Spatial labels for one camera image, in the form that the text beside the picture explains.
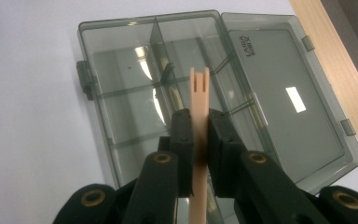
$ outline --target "beige stick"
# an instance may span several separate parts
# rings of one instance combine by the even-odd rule
[[[209,114],[209,69],[204,73],[190,70],[190,115],[193,127],[195,156],[193,165],[193,192],[189,198],[188,220],[190,224],[206,223],[207,159],[206,143]]]

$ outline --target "brass ring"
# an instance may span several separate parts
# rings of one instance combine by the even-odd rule
[[[356,210],[358,209],[358,199],[348,193],[337,190],[333,192],[333,198],[336,200],[336,202],[344,205],[347,208]]]
[[[105,199],[106,194],[101,189],[87,191],[81,197],[81,204],[86,207],[92,207],[100,204]]]
[[[165,163],[165,162],[170,161],[171,157],[168,154],[157,154],[153,159],[156,162]]]
[[[259,153],[252,153],[249,155],[249,160],[255,163],[264,163],[267,161],[267,158]]]

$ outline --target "wooden surface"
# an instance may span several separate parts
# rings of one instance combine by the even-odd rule
[[[358,72],[319,0],[290,0],[358,138]]]

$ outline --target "open lid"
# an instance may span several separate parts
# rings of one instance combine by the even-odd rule
[[[222,15],[283,170],[311,193],[358,165],[358,141],[295,16]]]

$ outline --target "white table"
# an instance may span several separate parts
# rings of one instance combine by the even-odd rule
[[[112,183],[78,24],[205,9],[294,14],[287,0],[0,1],[0,223],[51,223],[79,188]],[[358,168],[338,183],[358,190]]]

